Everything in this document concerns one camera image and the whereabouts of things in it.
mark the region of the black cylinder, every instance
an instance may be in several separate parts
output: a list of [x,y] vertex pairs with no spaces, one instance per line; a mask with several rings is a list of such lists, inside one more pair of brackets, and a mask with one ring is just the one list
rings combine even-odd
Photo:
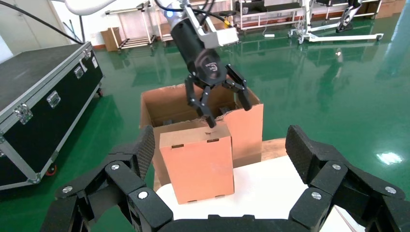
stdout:
[[206,49],[188,18],[180,21],[171,30],[171,36],[181,53],[188,71],[195,73],[199,87],[220,84],[226,78],[226,69],[214,49]]

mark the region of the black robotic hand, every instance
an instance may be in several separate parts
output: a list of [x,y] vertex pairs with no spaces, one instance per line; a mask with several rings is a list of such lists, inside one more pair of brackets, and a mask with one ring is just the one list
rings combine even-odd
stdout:
[[[192,106],[199,116],[206,118],[209,127],[216,126],[215,118],[206,104],[214,87],[222,85],[232,90],[238,94],[238,99],[246,111],[252,108],[246,80],[231,65],[224,67],[214,49],[205,48],[189,19],[174,26],[171,35],[190,72],[185,80],[188,105]],[[200,99],[195,97],[194,84],[204,90]]]

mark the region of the robotic arm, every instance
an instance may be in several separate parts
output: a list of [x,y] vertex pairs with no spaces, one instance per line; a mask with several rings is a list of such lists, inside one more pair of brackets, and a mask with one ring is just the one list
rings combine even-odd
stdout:
[[[65,0],[65,4],[76,15],[89,15],[114,1],[116,0]],[[230,27],[227,29],[216,30],[207,17],[210,13],[193,9],[189,0],[154,1],[163,10],[163,15],[171,25],[171,36],[190,73],[185,80],[188,105],[192,106],[199,116],[204,117],[211,128],[216,126],[215,118],[206,102],[211,89],[223,86],[237,93],[244,109],[250,110],[252,105],[248,99],[246,80],[231,65],[223,65],[215,51],[219,46],[238,42],[236,29],[228,25]],[[222,17],[213,16],[225,21]],[[198,19],[207,24],[208,31],[204,30]],[[200,99],[196,99],[193,85],[204,90]]]

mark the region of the open cardboard box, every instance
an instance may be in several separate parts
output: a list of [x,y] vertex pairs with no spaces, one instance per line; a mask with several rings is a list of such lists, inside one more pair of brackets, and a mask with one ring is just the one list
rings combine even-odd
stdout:
[[[252,103],[249,111],[242,108],[233,92],[221,86],[211,90],[208,99],[208,107],[217,117],[217,124],[226,123],[231,133],[234,168],[261,161],[264,105],[250,89],[248,91]],[[202,89],[195,87],[198,99],[202,92]],[[222,114],[222,107],[232,110]],[[173,124],[164,125],[169,120]],[[155,172],[161,185],[169,184],[171,181],[159,150],[160,134],[208,127],[208,124],[204,119],[198,118],[196,111],[188,106],[185,85],[181,84],[142,93],[140,127],[146,125],[154,127],[155,153],[152,162]]]

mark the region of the white table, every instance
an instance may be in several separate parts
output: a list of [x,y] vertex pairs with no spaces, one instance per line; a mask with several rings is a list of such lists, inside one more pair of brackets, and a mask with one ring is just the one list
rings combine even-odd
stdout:
[[[287,219],[290,209],[307,188],[288,156],[234,169],[235,193],[179,205],[172,184],[158,189],[157,194],[170,207],[177,219],[204,219],[208,215]],[[334,207],[322,232],[364,231],[349,214]]]

